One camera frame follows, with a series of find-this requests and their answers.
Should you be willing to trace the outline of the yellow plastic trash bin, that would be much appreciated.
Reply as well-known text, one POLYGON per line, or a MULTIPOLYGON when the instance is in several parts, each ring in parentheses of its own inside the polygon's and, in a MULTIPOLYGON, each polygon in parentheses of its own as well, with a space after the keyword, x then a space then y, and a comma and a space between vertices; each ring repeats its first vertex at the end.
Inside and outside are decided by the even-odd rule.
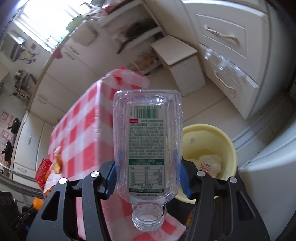
POLYGON ((227 180, 237 171, 237 154, 233 142, 219 128, 194 124, 183 128, 182 155, 185 160, 199 159, 202 155, 219 155, 222 170, 216 179, 227 180))

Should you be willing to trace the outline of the white drawer cabinet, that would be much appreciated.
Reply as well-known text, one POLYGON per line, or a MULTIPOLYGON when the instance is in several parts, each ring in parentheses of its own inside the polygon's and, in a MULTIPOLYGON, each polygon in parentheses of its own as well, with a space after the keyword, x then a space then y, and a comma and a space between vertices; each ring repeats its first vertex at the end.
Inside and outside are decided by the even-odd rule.
POLYGON ((270 30, 265 1, 183 1, 206 74, 244 119, 259 110, 270 30))

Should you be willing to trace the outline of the red yellow snack bag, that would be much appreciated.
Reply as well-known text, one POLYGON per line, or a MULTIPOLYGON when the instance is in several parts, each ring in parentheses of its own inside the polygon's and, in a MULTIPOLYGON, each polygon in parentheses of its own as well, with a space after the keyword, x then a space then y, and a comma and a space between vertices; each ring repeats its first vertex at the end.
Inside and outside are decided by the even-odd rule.
POLYGON ((42 191, 45 190, 46 181, 51 174, 52 162, 49 159, 42 159, 35 174, 35 181, 42 191))

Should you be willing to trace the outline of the clear plastic bottle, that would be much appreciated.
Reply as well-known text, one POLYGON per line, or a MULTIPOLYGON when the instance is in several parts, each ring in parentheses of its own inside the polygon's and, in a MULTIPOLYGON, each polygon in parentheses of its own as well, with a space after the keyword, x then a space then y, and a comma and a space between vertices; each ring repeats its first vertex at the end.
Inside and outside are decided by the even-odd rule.
POLYGON ((154 232, 165 204, 178 193, 182 159, 182 96, 176 90, 115 93, 113 147, 117 191, 132 206, 132 222, 154 232))

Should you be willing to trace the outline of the white kitchen rack shelf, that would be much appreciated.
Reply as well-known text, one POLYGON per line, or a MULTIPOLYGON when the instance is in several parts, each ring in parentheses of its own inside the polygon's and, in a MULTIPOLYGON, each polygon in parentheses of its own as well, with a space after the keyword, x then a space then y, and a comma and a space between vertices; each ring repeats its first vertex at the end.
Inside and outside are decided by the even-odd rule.
POLYGON ((161 66, 152 44, 166 34, 145 1, 104 1, 100 7, 98 23, 129 69, 149 75, 161 66))

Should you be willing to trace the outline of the small white stool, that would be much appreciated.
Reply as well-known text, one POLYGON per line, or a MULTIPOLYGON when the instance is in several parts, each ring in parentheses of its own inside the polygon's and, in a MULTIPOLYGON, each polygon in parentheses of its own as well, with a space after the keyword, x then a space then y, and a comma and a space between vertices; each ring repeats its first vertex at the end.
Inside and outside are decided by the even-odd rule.
POLYGON ((205 86, 196 49, 170 35, 155 41, 151 47, 170 71, 182 96, 205 86))

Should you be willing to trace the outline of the red white checkered tablecloth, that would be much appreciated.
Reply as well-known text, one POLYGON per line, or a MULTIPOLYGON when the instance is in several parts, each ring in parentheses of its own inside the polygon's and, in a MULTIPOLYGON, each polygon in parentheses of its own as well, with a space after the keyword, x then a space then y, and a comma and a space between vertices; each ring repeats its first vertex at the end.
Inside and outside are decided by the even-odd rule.
MULTIPOLYGON (((47 193, 60 178, 82 179, 113 159, 113 97, 123 89, 147 89, 149 79, 117 68, 92 84, 73 104, 50 136, 48 158, 56 162, 55 150, 60 147, 61 173, 47 178, 47 193)), ((165 213, 161 228, 143 233, 132 223, 132 207, 117 193, 102 202, 102 208, 112 240, 178 240, 186 227, 165 213)))

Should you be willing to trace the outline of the white plastic bag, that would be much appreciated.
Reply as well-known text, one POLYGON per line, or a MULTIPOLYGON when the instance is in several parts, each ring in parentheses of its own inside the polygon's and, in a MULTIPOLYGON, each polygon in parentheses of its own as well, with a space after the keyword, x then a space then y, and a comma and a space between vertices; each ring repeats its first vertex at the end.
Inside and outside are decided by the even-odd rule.
POLYGON ((222 158, 219 155, 202 155, 199 159, 190 159, 198 170, 204 171, 212 178, 216 178, 222 170, 222 158))

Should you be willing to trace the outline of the silver refrigerator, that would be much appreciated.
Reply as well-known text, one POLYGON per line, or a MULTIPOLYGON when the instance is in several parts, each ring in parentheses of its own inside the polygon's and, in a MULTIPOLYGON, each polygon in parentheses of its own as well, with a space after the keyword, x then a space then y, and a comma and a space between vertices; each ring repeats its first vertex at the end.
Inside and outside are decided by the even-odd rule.
POLYGON ((276 240, 295 212, 295 126, 239 169, 247 193, 276 240))

